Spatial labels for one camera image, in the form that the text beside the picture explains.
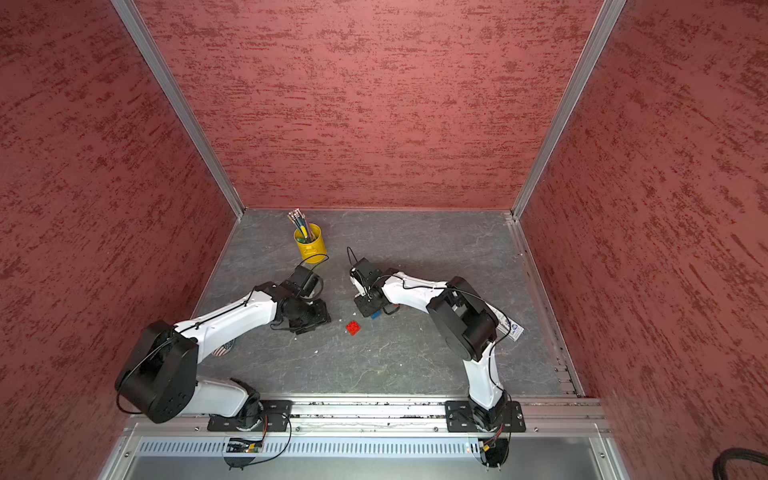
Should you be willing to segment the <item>red lego brick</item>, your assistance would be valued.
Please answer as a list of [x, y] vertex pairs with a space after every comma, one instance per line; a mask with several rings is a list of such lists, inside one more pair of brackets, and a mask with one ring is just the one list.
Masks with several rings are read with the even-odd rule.
[[360, 331], [361, 327], [356, 321], [351, 321], [346, 325], [345, 329], [351, 336], [354, 336]]

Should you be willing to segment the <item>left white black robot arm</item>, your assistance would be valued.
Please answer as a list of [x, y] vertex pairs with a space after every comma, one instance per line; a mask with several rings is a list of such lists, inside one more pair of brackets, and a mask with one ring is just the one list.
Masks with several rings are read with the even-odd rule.
[[237, 379], [206, 379], [197, 373], [205, 359], [223, 353], [240, 336], [262, 326], [286, 327], [295, 334], [330, 321], [320, 299], [319, 278], [295, 283], [267, 282], [243, 298], [200, 317], [170, 324], [156, 321], [141, 333], [115, 381], [116, 405], [127, 401], [132, 415], [156, 424], [178, 416], [204, 415], [233, 430], [264, 424], [260, 393]]

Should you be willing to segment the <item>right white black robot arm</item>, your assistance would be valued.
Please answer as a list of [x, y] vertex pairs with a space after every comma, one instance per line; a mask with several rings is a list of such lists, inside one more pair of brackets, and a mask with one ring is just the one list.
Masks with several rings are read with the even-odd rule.
[[501, 312], [458, 276], [447, 282], [429, 281], [393, 269], [382, 272], [357, 265], [350, 269], [350, 279], [358, 291], [355, 305], [365, 317], [390, 306], [405, 306], [430, 316], [446, 345], [464, 364], [474, 423], [486, 431], [497, 429], [508, 396], [499, 378], [495, 350], [512, 330], [508, 324], [504, 334], [498, 332]]

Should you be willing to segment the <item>yellow pencil cup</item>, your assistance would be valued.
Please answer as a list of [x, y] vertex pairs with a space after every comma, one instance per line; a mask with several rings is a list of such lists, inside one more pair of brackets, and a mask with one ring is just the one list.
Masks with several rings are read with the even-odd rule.
[[294, 231], [294, 240], [303, 261], [308, 264], [319, 264], [327, 258], [322, 230], [314, 223], [310, 223], [309, 227], [314, 238], [313, 241], [309, 241], [300, 230]]

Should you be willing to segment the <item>bundle of coloured pencils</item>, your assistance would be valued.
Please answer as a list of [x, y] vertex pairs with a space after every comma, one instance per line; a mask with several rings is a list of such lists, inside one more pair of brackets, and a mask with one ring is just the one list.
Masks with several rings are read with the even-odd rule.
[[316, 240], [316, 236], [312, 230], [310, 223], [307, 221], [305, 215], [300, 209], [294, 209], [288, 213], [288, 217], [294, 224], [296, 231], [302, 238], [302, 242], [305, 244], [312, 243]]

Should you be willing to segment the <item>red blue white packet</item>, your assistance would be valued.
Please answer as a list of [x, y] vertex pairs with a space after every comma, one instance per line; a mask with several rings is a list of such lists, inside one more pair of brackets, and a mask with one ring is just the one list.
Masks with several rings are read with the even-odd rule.
[[493, 313], [496, 315], [499, 323], [497, 331], [504, 338], [509, 338], [512, 341], [517, 341], [524, 333], [524, 328], [509, 318], [503, 311], [496, 307], [491, 307]]

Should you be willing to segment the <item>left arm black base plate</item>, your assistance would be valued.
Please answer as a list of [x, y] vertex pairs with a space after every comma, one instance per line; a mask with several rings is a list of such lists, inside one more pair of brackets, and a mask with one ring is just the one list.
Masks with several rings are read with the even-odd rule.
[[210, 415], [207, 430], [242, 434], [286, 432], [292, 407], [290, 400], [261, 400], [258, 404], [247, 404], [234, 417]]

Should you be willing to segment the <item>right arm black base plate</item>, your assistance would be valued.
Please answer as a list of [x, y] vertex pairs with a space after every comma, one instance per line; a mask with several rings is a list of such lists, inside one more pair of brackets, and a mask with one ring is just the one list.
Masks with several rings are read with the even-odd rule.
[[527, 430], [521, 404], [505, 398], [501, 398], [489, 410], [481, 408], [471, 400], [447, 401], [445, 420], [451, 433], [524, 433]]

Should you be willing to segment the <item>left aluminium corner post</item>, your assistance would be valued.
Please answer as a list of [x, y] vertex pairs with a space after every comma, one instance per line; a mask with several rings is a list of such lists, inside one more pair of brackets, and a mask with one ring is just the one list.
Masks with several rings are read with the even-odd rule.
[[236, 219], [240, 221], [246, 211], [246, 206], [236, 192], [213, 146], [197, 120], [193, 109], [185, 98], [166, 60], [163, 58], [136, 3], [128, 0], [112, 0], [111, 4], [193, 142], [220, 192], [227, 200]]

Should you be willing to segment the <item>aluminium corner post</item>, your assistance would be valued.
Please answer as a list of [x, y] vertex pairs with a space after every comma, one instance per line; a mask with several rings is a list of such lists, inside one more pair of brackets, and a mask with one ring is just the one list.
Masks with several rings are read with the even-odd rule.
[[163, 58], [136, 3], [128, 0], [112, 0], [111, 4], [193, 142], [220, 192], [227, 200], [236, 219], [240, 221], [246, 211], [246, 206], [236, 192], [213, 146], [197, 120], [193, 109], [185, 98], [166, 60]]
[[511, 209], [511, 218], [520, 222], [569, 119], [626, 5], [625, 0], [605, 0], [587, 37], [530, 172]]

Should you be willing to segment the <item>aluminium front rail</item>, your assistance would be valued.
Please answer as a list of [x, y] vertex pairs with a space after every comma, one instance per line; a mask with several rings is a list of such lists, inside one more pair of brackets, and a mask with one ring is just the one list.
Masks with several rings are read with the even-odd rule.
[[131, 416], [122, 428], [125, 437], [135, 436], [233, 436], [260, 439], [288, 433], [303, 437], [461, 437], [490, 438], [584, 437], [610, 438], [613, 430], [598, 399], [578, 397], [519, 397], [527, 430], [524, 433], [457, 432], [447, 429], [445, 403], [457, 399], [441, 396], [353, 396], [269, 394], [265, 400], [293, 402], [286, 432], [242, 434], [209, 432], [207, 416], [179, 416], [154, 424]]

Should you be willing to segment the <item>right aluminium corner post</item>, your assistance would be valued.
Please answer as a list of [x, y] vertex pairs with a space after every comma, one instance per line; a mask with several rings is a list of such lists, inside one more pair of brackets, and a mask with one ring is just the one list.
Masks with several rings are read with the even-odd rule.
[[625, 0], [605, 0], [587, 37], [530, 172], [511, 209], [511, 218], [520, 222], [569, 119], [626, 5]]

